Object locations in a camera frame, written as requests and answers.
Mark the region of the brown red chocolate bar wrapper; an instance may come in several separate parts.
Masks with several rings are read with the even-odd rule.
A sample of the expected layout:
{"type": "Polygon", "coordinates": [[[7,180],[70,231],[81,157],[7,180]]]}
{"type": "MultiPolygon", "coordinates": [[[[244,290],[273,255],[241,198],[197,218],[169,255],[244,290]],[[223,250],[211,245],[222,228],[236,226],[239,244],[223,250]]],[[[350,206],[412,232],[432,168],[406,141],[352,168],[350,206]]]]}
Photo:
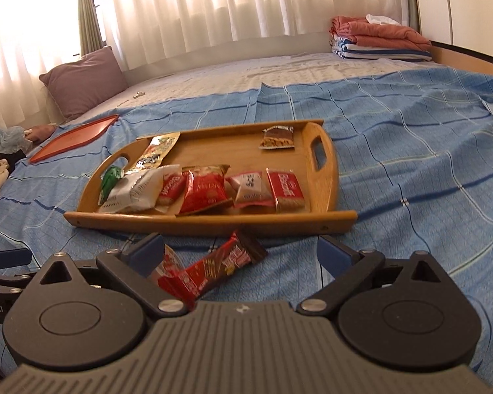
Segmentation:
{"type": "Polygon", "coordinates": [[[163,261],[153,273],[157,285],[193,309],[205,294],[220,286],[238,270],[258,264],[268,252],[249,233],[235,230],[229,240],[189,267],[180,264],[178,255],[165,246],[163,261]]]}

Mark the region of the red Biscoff biscuit packet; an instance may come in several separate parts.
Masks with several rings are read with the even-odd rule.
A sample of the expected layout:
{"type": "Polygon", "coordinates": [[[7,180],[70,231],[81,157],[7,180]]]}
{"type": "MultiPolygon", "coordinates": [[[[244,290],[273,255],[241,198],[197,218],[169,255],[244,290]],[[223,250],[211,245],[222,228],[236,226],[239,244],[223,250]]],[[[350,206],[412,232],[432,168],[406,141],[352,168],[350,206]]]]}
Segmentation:
{"type": "Polygon", "coordinates": [[[184,173],[173,173],[169,175],[164,182],[157,198],[156,204],[160,207],[171,206],[184,191],[186,185],[186,176],[184,173]]]}

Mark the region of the white barcode snack packet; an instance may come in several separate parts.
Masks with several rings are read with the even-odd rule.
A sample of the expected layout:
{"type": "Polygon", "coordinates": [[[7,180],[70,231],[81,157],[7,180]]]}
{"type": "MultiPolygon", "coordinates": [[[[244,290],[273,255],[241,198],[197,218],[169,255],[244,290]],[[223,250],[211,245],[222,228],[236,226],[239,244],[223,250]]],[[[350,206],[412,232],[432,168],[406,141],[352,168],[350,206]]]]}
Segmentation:
{"type": "Polygon", "coordinates": [[[178,164],[168,164],[125,174],[100,206],[101,213],[140,212],[155,207],[165,180],[180,174],[178,164]]]}

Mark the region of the red crinkled snack bag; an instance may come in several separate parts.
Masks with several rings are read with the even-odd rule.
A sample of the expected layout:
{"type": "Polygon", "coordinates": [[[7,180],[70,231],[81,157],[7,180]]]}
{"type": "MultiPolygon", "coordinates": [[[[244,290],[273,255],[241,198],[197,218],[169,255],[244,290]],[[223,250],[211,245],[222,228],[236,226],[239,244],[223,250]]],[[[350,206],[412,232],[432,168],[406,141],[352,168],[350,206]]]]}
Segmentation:
{"type": "Polygon", "coordinates": [[[177,216],[188,216],[214,208],[228,208],[233,199],[225,188],[228,164],[184,166],[186,188],[177,216]]]}

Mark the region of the green snack packet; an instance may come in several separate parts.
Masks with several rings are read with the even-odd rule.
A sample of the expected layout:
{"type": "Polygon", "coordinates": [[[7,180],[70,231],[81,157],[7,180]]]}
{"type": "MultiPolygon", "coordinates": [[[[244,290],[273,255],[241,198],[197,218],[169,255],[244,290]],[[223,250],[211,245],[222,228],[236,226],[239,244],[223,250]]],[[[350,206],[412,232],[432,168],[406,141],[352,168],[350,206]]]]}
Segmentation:
{"type": "Polygon", "coordinates": [[[112,165],[104,173],[100,184],[99,205],[106,202],[111,190],[124,177],[124,169],[122,167],[112,165]]]}

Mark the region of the yellow snack packet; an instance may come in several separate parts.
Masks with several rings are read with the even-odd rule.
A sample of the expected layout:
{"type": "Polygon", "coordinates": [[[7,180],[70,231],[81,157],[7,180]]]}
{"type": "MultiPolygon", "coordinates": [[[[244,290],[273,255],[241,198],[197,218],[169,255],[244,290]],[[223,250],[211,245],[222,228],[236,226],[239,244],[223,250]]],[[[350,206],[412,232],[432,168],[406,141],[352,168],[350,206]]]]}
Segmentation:
{"type": "Polygon", "coordinates": [[[138,173],[161,166],[164,158],[174,148],[180,132],[154,136],[139,159],[124,173],[138,173]]]}

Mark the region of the sunflower seed snack packet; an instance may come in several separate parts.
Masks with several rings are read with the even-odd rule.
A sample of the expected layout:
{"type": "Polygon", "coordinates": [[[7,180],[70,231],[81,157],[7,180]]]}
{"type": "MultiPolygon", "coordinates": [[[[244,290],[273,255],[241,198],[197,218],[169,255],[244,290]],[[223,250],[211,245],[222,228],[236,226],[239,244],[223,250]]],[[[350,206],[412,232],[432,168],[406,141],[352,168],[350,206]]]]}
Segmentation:
{"type": "Polygon", "coordinates": [[[286,125],[273,125],[264,129],[264,137],[259,148],[263,150],[294,148],[294,128],[286,125]]]}

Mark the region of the wooden serving tray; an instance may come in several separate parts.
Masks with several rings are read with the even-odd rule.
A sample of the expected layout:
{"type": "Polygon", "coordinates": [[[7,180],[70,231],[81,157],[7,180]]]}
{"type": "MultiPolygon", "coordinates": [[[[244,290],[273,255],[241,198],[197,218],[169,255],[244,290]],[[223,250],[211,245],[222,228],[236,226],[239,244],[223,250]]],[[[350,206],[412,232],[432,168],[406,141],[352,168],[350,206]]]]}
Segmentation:
{"type": "Polygon", "coordinates": [[[344,233],[338,161],[319,120],[272,121],[141,137],[107,158],[65,214],[93,230],[225,237],[344,233]]]}

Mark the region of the light blue crumpled cloth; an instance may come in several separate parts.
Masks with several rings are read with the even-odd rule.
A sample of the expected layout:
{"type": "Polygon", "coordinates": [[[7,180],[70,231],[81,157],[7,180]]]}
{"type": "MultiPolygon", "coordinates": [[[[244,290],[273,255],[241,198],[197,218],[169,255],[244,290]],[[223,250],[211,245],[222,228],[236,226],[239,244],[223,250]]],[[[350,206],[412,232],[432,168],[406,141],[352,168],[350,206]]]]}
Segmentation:
{"type": "Polygon", "coordinates": [[[22,126],[9,128],[0,127],[0,154],[10,155],[19,150],[29,152],[33,143],[25,136],[25,129],[22,126]]]}

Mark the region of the blue checked bed sheet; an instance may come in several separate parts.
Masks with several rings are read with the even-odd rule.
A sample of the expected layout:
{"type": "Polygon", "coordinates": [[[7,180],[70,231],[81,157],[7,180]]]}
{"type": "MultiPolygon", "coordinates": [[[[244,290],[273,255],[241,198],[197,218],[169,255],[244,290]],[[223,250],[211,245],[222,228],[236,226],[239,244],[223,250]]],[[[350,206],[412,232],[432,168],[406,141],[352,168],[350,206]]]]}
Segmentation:
{"type": "Polygon", "coordinates": [[[139,236],[80,230],[64,216],[105,158],[151,133],[299,119],[321,120],[338,153],[338,205],[358,214],[342,241],[434,255],[482,320],[472,367],[493,384],[493,76],[415,69],[124,105],[90,145],[16,165],[0,191],[0,251],[26,247],[37,269],[54,252],[124,250],[139,236]]]}

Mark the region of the red plastic tray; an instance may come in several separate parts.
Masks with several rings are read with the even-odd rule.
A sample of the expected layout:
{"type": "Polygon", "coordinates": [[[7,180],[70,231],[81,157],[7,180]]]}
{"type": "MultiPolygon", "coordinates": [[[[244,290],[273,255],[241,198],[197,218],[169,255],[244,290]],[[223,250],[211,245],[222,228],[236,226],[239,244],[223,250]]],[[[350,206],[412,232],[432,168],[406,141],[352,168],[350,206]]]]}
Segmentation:
{"type": "Polygon", "coordinates": [[[100,118],[61,134],[59,137],[50,140],[44,147],[33,154],[29,158],[29,163],[36,164],[96,141],[96,139],[106,133],[106,130],[112,124],[115,124],[118,118],[118,115],[100,118]]]}

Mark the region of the purple pillow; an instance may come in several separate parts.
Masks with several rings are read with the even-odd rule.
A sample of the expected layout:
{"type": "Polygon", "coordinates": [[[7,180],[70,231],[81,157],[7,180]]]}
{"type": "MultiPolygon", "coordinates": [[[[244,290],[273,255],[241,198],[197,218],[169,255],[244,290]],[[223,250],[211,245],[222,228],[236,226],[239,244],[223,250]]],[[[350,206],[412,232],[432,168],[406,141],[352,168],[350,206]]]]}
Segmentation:
{"type": "Polygon", "coordinates": [[[82,116],[129,85],[110,46],[39,75],[65,121],[82,116]]]}

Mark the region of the folded blue striped blanket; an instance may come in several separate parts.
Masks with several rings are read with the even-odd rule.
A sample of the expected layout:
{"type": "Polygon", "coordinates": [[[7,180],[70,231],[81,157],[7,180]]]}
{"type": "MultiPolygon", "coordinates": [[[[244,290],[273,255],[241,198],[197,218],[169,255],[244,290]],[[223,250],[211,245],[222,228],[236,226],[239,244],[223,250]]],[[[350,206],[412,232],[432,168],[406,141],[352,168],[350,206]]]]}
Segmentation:
{"type": "Polygon", "coordinates": [[[403,48],[381,48],[361,46],[351,42],[348,38],[335,36],[331,43],[331,51],[340,58],[350,60],[404,60],[430,61],[432,55],[427,51],[418,51],[403,48]]]}

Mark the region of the green side curtain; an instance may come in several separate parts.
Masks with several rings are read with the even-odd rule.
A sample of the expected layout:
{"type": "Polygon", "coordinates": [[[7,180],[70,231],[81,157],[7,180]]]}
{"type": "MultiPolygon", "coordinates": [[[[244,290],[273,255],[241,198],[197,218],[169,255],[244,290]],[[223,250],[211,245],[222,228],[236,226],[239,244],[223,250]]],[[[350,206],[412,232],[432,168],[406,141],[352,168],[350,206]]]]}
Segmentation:
{"type": "Polygon", "coordinates": [[[93,0],[78,0],[78,24],[81,56],[100,50],[103,40],[93,0]]]}

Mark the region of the folded red blanket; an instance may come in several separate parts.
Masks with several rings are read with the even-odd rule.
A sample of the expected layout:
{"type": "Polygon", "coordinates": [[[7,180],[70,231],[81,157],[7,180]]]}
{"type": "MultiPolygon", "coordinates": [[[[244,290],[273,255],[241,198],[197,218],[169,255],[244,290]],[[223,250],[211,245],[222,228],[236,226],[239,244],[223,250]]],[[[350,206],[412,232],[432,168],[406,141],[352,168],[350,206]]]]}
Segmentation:
{"type": "Polygon", "coordinates": [[[363,47],[415,51],[429,51],[431,47],[427,38],[408,26],[370,23],[366,18],[336,16],[331,20],[329,33],[363,47]]]}

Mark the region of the white folded cloth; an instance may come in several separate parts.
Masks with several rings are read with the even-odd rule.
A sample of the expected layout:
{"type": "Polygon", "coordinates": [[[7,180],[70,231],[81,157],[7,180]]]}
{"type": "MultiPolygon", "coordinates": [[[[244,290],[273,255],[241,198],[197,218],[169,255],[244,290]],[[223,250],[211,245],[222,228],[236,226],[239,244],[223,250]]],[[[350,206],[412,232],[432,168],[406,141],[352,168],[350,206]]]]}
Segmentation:
{"type": "Polygon", "coordinates": [[[369,13],[366,15],[365,19],[369,24],[401,26],[398,21],[383,15],[372,15],[369,13]]]}

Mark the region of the white sheer curtain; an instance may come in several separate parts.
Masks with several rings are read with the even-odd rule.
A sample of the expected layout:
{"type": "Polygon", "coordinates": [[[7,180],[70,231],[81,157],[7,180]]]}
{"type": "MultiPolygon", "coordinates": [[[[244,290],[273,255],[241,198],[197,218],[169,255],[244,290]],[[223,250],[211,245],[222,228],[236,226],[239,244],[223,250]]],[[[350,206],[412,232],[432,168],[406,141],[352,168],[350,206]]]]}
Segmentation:
{"type": "MultiPolygon", "coordinates": [[[[256,54],[310,52],[337,15],[412,22],[410,0],[93,0],[132,83],[256,54]]],[[[0,127],[58,121],[39,75],[81,56],[78,0],[0,0],[0,127]]]]}

